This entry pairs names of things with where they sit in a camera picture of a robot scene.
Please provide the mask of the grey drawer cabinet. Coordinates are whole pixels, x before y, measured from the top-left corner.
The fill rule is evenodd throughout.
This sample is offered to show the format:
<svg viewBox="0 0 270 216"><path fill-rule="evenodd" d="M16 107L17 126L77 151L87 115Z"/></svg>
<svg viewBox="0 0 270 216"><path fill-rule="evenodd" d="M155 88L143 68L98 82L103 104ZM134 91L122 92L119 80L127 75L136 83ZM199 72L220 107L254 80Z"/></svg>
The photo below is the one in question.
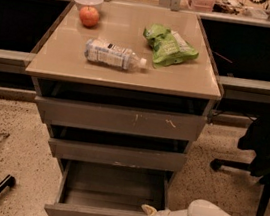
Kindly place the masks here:
<svg viewBox="0 0 270 216"><path fill-rule="evenodd" d="M76 9L67 13L26 69L38 97L208 116L221 93L197 16L113 2L104 3L101 16L99 26L90 30L78 23ZM152 51L143 31L154 23L177 31L198 50L198 59L158 69L148 65L145 70L123 71L94 64L84 56L86 41L102 37L150 60ZM63 125L46 127L50 138L186 156L194 142Z"/></svg>

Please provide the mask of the red apple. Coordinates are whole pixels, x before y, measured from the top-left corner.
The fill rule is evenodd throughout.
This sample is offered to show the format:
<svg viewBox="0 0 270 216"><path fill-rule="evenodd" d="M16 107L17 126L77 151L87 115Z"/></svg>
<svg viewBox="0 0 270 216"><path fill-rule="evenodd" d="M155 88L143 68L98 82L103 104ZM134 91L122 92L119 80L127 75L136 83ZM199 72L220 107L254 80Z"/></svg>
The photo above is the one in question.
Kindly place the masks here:
<svg viewBox="0 0 270 216"><path fill-rule="evenodd" d="M92 6L82 7L79 12L79 18L85 27L94 27L99 21L99 12Z"/></svg>

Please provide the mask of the green chip bag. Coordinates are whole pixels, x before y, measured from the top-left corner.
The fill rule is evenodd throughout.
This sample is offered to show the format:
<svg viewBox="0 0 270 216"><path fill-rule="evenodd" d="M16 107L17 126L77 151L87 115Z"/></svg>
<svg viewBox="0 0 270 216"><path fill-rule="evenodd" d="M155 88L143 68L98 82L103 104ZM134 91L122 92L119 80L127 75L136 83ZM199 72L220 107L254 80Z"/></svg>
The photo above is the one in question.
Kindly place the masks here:
<svg viewBox="0 0 270 216"><path fill-rule="evenodd" d="M160 24L152 24L143 31L152 52L155 68L178 65L198 58L199 53L177 31Z"/></svg>

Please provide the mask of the white bowl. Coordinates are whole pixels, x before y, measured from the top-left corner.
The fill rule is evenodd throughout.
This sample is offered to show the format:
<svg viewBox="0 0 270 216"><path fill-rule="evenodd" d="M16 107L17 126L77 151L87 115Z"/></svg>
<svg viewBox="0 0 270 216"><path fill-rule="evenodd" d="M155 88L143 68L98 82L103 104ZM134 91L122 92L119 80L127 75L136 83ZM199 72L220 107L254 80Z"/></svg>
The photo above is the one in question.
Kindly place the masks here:
<svg viewBox="0 0 270 216"><path fill-rule="evenodd" d="M92 7L100 10L104 0L74 0L75 6L80 10L82 7Z"/></svg>

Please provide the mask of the clear plastic water bottle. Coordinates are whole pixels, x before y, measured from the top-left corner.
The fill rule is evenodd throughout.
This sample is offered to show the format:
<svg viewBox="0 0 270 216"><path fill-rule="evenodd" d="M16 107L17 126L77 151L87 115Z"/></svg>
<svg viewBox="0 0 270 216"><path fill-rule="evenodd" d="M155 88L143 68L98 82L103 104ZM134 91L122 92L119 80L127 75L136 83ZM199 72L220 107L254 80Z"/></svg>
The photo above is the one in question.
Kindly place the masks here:
<svg viewBox="0 0 270 216"><path fill-rule="evenodd" d="M90 39L86 42L84 56L95 64L101 63L121 70L145 70L147 60L136 55L132 49L116 46L103 39Z"/></svg>

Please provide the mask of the grey drawer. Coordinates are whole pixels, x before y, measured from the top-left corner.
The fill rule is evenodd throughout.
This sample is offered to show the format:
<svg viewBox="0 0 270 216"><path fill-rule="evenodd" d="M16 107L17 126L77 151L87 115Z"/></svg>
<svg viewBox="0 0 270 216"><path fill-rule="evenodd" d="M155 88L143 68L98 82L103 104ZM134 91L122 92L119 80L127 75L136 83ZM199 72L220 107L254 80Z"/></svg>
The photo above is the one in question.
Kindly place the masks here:
<svg viewBox="0 0 270 216"><path fill-rule="evenodd" d="M195 141L206 118L158 110L36 97L43 123L89 130Z"/></svg>
<svg viewBox="0 0 270 216"><path fill-rule="evenodd" d="M60 159L174 172L181 170L186 163L186 155L176 152L109 146L55 138L50 138L48 143L53 157Z"/></svg>
<svg viewBox="0 0 270 216"><path fill-rule="evenodd" d="M142 206L168 207L168 171L65 160L48 216L147 216Z"/></svg>

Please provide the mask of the grey top drawer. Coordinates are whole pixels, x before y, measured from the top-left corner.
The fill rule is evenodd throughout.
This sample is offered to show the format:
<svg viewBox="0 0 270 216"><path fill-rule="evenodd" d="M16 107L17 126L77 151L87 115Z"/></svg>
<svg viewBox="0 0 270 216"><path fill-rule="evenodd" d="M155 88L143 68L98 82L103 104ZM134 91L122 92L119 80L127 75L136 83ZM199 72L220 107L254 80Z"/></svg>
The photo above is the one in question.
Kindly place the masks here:
<svg viewBox="0 0 270 216"><path fill-rule="evenodd" d="M89 130L195 141L206 118L158 110L36 97L43 123Z"/></svg>

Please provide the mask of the grey bottom drawer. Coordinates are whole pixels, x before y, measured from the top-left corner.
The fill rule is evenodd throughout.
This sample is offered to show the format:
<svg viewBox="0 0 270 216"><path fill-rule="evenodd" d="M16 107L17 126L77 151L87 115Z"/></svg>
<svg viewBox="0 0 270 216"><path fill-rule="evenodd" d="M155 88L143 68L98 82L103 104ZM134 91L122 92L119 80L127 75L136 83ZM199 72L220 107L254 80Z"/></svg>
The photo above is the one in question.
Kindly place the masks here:
<svg viewBox="0 0 270 216"><path fill-rule="evenodd" d="M147 216L142 206L168 207L168 171L65 160L48 216Z"/></svg>

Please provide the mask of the grey middle drawer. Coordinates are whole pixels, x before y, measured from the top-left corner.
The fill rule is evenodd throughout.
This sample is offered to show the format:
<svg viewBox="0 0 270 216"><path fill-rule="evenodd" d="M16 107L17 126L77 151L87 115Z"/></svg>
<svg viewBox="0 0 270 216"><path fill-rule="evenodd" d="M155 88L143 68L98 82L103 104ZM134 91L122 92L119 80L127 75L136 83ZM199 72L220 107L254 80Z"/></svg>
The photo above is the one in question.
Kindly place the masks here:
<svg viewBox="0 0 270 216"><path fill-rule="evenodd" d="M186 155L176 152L109 146L55 138L50 138L48 143L53 157L60 159L174 172L181 170L186 163Z"/></svg>

